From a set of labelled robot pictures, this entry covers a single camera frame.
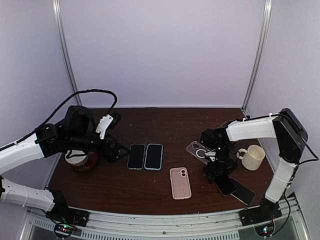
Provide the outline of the pink edged smartphone bottom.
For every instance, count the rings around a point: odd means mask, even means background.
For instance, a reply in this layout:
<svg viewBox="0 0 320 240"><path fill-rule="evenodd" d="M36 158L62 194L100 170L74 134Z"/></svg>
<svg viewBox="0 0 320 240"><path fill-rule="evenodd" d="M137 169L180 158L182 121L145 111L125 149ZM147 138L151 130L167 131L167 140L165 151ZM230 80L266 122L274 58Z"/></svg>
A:
<svg viewBox="0 0 320 240"><path fill-rule="evenodd" d="M224 197L227 197L237 191L237 187L226 173L216 176L214 179L214 184Z"/></svg>

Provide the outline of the grey clear phone case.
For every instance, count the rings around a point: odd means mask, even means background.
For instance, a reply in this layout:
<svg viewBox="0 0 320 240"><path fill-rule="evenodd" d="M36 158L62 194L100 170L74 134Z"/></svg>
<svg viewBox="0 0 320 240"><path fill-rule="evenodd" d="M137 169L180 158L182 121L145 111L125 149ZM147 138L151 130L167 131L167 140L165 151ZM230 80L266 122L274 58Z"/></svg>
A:
<svg viewBox="0 0 320 240"><path fill-rule="evenodd" d="M210 149L197 141L191 142L186 147L186 151L197 158L199 161L201 161L205 166L210 162L205 155L210 151Z"/></svg>

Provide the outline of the dark smartphone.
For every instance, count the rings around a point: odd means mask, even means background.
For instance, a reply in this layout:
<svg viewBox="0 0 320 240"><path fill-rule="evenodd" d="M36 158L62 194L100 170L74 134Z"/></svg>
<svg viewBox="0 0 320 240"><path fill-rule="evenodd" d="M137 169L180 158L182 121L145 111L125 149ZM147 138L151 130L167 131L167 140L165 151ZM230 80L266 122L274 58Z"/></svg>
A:
<svg viewBox="0 0 320 240"><path fill-rule="evenodd" d="M231 193L231 195L246 206L250 206L256 197L256 193L234 178L230 178L230 180L236 187L236 191Z"/></svg>

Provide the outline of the pink phone case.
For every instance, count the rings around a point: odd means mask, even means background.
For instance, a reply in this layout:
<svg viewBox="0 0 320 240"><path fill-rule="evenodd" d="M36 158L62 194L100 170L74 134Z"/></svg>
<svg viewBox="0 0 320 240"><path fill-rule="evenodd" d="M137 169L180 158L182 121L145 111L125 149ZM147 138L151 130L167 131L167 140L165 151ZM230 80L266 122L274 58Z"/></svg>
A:
<svg viewBox="0 0 320 240"><path fill-rule="evenodd" d="M172 197L174 200L185 200L192 196L188 170L175 167L169 170Z"/></svg>

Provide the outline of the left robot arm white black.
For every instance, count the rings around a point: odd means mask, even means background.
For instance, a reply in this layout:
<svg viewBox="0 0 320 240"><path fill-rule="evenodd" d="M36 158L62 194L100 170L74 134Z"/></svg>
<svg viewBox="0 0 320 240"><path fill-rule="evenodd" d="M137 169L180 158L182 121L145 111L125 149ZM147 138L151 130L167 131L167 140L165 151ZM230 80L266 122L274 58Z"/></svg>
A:
<svg viewBox="0 0 320 240"><path fill-rule="evenodd" d="M109 163L129 155L130 150L107 133L121 120L117 112L103 116L95 123L93 112L79 105L67 109L56 124L43 124L24 140L0 149L0 172L3 174L25 163L64 153L67 159L86 157L91 153ZM72 211L58 190L41 190L0 179L0 201L52 212L61 222L72 218Z"/></svg>

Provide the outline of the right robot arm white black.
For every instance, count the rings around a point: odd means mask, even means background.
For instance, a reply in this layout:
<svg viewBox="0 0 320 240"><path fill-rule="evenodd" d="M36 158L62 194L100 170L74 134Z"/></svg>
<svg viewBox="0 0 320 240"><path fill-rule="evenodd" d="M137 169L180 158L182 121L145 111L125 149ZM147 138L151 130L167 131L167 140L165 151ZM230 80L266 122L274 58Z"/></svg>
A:
<svg viewBox="0 0 320 240"><path fill-rule="evenodd" d="M259 220L268 220L275 212L283 193L294 179L302 154L307 146L308 133L289 108L278 113L227 121L215 129L201 133L200 142L215 151L215 161L226 161L232 146L239 141L274 139L279 150L279 162L273 178L256 210Z"/></svg>

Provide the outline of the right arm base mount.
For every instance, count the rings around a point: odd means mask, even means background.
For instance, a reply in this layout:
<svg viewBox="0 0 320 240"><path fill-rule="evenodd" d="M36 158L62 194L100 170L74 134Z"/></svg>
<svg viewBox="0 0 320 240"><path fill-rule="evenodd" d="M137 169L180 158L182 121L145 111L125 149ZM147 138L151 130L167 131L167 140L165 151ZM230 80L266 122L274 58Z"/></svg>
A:
<svg viewBox="0 0 320 240"><path fill-rule="evenodd" d="M255 233L259 237L271 237L276 230L275 218L282 216L280 205L262 198L260 205L253 208L245 208L239 212L242 226L256 225Z"/></svg>

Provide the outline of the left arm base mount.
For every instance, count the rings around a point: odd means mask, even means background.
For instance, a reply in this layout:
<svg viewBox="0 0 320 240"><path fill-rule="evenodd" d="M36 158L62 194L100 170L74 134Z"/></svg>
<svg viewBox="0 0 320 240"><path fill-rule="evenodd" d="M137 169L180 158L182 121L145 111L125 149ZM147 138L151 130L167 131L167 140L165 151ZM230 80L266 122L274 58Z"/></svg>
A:
<svg viewBox="0 0 320 240"><path fill-rule="evenodd" d="M78 227L86 227L90 213L69 207L66 199L59 190L49 190L53 196L52 210L45 211L45 216L54 223L53 232L58 239L69 238Z"/></svg>

